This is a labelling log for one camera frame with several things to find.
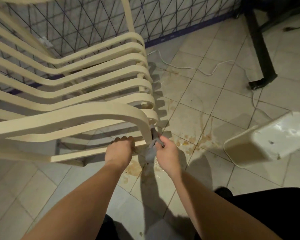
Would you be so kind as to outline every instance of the black pants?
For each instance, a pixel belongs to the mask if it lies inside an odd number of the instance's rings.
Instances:
[[[300,239],[300,188],[278,188],[225,198],[250,214],[283,240]],[[106,215],[96,240],[119,239]]]

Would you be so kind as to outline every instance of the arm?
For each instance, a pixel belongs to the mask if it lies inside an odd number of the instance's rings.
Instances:
[[[160,167],[171,177],[180,200],[202,239],[281,239],[248,213],[210,191],[181,170],[176,145],[160,136],[156,143]]]
[[[96,239],[133,145],[133,137],[116,138],[106,150],[105,165],[61,199],[22,240]]]

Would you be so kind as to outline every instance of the cleaning rag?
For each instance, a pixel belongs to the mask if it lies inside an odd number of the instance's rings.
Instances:
[[[152,163],[155,161],[155,157],[157,154],[157,149],[155,147],[156,142],[158,142],[164,148],[164,143],[160,140],[154,125],[150,125],[150,131],[152,135],[152,142],[150,143],[148,151],[145,154],[145,160],[148,163]]]

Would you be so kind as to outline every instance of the forearm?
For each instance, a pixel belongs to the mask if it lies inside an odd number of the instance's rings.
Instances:
[[[121,173],[106,164],[61,199],[22,240],[94,240]]]
[[[186,172],[172,179],[202,239],[280,239],[243,210],[213,193]]]

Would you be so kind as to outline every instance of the white bin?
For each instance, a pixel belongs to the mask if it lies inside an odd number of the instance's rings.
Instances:
[[[300,112],[289,112],[227,140],[223,149],[240,168],[280,160],[300,148]]]

